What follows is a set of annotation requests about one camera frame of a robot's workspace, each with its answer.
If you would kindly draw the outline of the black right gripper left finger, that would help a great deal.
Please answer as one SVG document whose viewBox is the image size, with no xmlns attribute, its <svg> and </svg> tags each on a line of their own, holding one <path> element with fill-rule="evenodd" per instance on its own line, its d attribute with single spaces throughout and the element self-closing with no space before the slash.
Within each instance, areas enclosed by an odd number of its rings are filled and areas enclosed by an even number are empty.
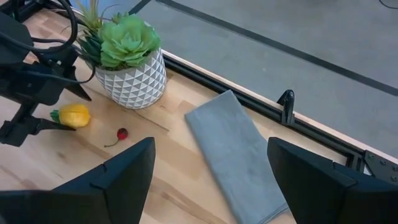
<svg viewBox="0 0 398 224">
<path fill-rule="evenodd" d="M 147 137 L 52 190 L 0 191 L 0 224 L 139 224 L 154 163 Z"/>
</svg>

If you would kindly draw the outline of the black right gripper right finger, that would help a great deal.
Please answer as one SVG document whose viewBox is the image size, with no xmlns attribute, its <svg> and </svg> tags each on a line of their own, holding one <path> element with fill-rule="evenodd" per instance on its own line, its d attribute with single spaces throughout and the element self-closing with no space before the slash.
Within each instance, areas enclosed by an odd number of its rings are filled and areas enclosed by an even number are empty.
<svg viewBox="0 0 398 224">
<path fill-rule="evenodd" d="M 267 156 L 297 224 L 398 224 L 398 164 L 367 155 L 365 174 L 276 137 Z"/>
</svg>

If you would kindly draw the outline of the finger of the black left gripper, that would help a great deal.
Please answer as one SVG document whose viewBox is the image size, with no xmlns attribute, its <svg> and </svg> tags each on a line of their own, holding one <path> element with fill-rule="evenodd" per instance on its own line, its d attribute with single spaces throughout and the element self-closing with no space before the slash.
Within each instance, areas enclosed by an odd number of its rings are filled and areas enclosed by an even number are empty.
<svg viewBox="0 0 398 224">
<path fill-rule="evenodd" d="M 70 67 L 67 68 L 64 72 L 64 77 L 67 79 L 70 79 L 72 81 L 76 81 L 76 76 L 75 76 L 75 72 L 76 72 L 76 67 Z M 66 89 L 70 92 L 72 92 L 73 94 L 75 94 L 76 96 L 86 100 L 86 101 L 91 101 L 90 96 L 87 94 L 87 92 L 81 87 L 80 84 L 76 84 L 76 83 L 71 83 L 69 84 Z"/>
<path fill-rule="evenodd" d="M 0 143 L 20 147 L 28 135 L 38 135 L 43 130 L 75 131 L 75 128 L 32 115 L 39 104 L 23 103 L 11 121 L 0 128 Z"/>
</svg>

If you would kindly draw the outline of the yellow toy corn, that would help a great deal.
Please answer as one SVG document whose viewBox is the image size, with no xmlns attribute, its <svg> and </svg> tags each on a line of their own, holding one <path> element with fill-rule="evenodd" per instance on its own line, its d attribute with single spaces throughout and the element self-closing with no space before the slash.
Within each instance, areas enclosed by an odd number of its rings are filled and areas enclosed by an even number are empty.
<svg viewBox="0 0 398 224">
<path fill-rule="evenodd" d="M 71 128 L 82 128 L 90 122 L 89 109 L 81 103 L 72 103 L 61 106 L 58 110 L 50 112 L 50 117 L 57 123 Z"/>
</svg>

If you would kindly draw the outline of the red toy cherry with stem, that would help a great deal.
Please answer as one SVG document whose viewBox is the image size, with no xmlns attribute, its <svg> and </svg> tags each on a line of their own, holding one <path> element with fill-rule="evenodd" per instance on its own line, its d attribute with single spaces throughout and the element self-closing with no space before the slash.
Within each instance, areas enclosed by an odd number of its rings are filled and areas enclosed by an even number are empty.
<svg viewBox="0 0 398 224">
<path fill-rule="evenodd" d="M 125 140 L 128 137 L 129 133 L 126 128 L 120 128 L 118 129 L 116 133 L 117 140 L 115 143 L 109 144 L 109 145 L 104 145 L 104 147 L 112 147 L 115 146 L 119 141 Z"/>
</svg>

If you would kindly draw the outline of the succulent in patterned white pot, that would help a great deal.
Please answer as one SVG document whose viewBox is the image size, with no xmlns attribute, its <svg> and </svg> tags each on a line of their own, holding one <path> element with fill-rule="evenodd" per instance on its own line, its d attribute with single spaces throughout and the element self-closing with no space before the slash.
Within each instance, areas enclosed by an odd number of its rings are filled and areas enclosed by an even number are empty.
<svg viewBox="0 0 398 224">
<path fill-rule="evenodd" d="M 153 105 L 167 79 L 158 33 L 135 14 L 118 12 L 106 18 L 98 4 L 76 0 L 83 25 L 76 40 L 82 59 L 117 104 L 134 110 Z"/>
</svg>

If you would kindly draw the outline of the grey folded cloth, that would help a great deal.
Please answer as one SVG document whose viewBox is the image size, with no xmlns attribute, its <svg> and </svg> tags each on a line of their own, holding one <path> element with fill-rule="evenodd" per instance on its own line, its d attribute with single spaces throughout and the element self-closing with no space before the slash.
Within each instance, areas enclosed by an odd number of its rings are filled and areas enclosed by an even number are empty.
<svg viewBox="0 0 398 224">
<path fill-rule="evenodd" d="M 187 113 L 185 120 L 238 224 L 266 224 L 287 210 L 267 141 L 232 91 Z"/>
</svg>

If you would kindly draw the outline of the black frame clamp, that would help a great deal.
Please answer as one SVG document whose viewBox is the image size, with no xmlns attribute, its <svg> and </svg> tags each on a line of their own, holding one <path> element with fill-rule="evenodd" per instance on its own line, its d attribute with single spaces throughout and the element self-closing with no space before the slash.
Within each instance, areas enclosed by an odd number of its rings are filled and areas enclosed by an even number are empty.
<svg viewBox="0 0 398 224">
<path fill-rule="evenodd" d="M 290 126 L 294 123 L 294 103 L 295 93 L 293 90 L 286 90 L 282 96 L 277 100 L 277 104 L 281 105 L 281 124 L 284 126 Z"/>
</svg>

